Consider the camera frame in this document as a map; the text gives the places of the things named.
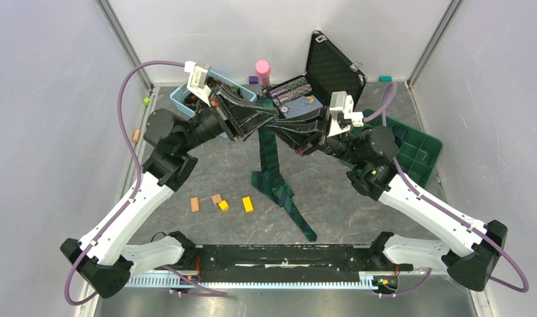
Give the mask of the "green navy striped tie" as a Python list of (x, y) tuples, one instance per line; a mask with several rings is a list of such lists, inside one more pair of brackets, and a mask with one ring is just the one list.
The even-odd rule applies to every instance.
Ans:
[(293, 202), (294, 192), (280, 172), (275, 135), (264, 129), (258, 130), (261, 170), (251, 175), (251, 185), (276, 205), (284, 208), (290, 219), (309, 242), (315, 242), (316, 233), (301, 215)]

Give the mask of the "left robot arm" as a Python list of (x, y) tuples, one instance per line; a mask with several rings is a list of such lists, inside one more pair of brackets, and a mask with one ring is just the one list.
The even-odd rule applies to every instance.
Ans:
[(153, 211), (177, 192), (196, 167), (190, 153), (222, 133), (234, 139), (250, 134), (278, 117), (272, 100), (249, 101), (221, 85), (206, 97), (205, 107), (191, 118), (159, 108), (147, 118), (145, 141), (153, 147), (129, 191), (90, 232), (68, 238), (62, 254), (96, 295), (107, 299), (131, 277), (162, 266), (188, 269), (196, 260), (190, 243), (179, 236), (131, 246), (129, 240)]

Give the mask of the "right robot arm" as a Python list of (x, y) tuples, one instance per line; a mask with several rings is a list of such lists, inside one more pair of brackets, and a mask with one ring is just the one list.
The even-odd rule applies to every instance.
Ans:
[(507, 226), (470, 217), (417, 185), (396, 161), (400, 140), (393, 127), (376, 125), (348, 130), (326, 110), (296, 118), (276, 118), (266, 129), (299, 155), (321, 151), (351, 165), (347, 178), (355, 190), (392, 207), (432, 232), (436, 240), (384, 233), (369, 252), (377, 269), (410, 264), (444, 270), (459, 285), (482, 291), (493, 280)]

